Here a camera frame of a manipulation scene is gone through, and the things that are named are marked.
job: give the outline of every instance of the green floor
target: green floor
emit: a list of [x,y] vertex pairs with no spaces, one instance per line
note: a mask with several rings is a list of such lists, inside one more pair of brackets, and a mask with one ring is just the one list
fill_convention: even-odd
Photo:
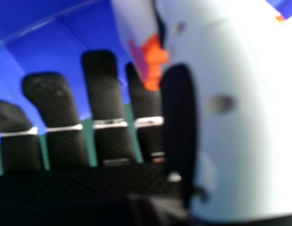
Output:
[[[142,162],[143,161],[142,155],[138,146],[138,141],[137,141],[137,137],[134,130],[133,117],[132,117],[130,104],[125,105],[125,111],[126,111],[126,120],[129,123],[130,135],[133,140],[133,145],[137,153],[138,162]],[[97,157],[96,157],[96,151],[95,151],[95,146],[94,146],[92,119],[84,120],[82,124],[83,124],[83,131],[84,131],[84,135],[85,135],[85,139],[86,139],[86,143],[88,147],[89,163],[91,166],[96,166]],[[45,167],[46,167],[46,170],[49,170],[49,161],[48,161],[48,156],[47,156],[47,146],[46,146],[45,136],[44,135],[40,136],[40,140],[41,140],[41,148],[42,148],[42,154],[43,154]]]

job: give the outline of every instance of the textured black surface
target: textured black surface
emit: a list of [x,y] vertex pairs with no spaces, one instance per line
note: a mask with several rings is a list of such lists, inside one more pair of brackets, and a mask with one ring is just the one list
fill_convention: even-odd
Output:
[[82,56],[82,66],[93,119],[125,118],[113,53],[107,50],[86,52]]
[[161,116],[161,92],[145,89],[132,63],[126,65],[126,73],[135,119]]
[[194,226],[292,226],[292,215],[282,218],[273,218],[268,220],[243,222],[243,223],[209,223],[201,220],[192,220]]
[[0,154],[5,174],[43,170],[39,138],[35,135],[2,137]]
[[136,156],[127,127],[95,130],[95,142],[98,162],[104,160],[129,158],[136,162]]
[[24,95],[37,107],[47,127],[80,123],[72,90],[58,73],[34,73],[23,79]]
[[162,164],[98,167],[0,176],[0,205],[54,204],[129,194],[178,195]]
[[151,153],[162,152],[162,126],[137,129],[138,141],[144,161],[152,161]]
[[23,110],[0,100],[0,133],[27,131],[32,127]]
[[197,108],[191,74],[185,65],[168,69],[161,82],[164,116],[163,148],[168,171],[182,177],[185,204],[193,192],[192,178],[197,157]]
[[47,133],[49,163],[52,170],[89,165],[82,130]]

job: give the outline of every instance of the green surface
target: green surface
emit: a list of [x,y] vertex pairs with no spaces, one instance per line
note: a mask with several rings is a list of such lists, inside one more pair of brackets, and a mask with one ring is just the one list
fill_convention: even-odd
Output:
[[[143,159],[142,159],[142,155],[140,152],[140,148],[138,145],[138,140],[135,133],[134,124],[133,124],[131,105],[127,104],[127,105],[124,105],[124,107],[126,111],[126,121],[129,124],[130,135],[131,135],[133,145],[137,154],[137,159],[138,159],[138,162],[142,162]],[[93,129],[92,129],[92,119],[84,120],[82,124],[83,124],[83,132],[84,132],[84,136],[85,136],[85,140],[86,140],[86,144],[88,148],[89,163],[91,166],[97,166],[97,157],[96,157],[96,152],[95,152],[94,135],[93,135]],[[47,155],[47,144],[46,144],[45,135],[40,136],[40,141],[41,141],[41,150],[42,150],[45,168],[46,170],[49,170],[49,159]],[[0,175],[1,174],[2,174],[2,168],[1,168],[1,163],[0,163]]]

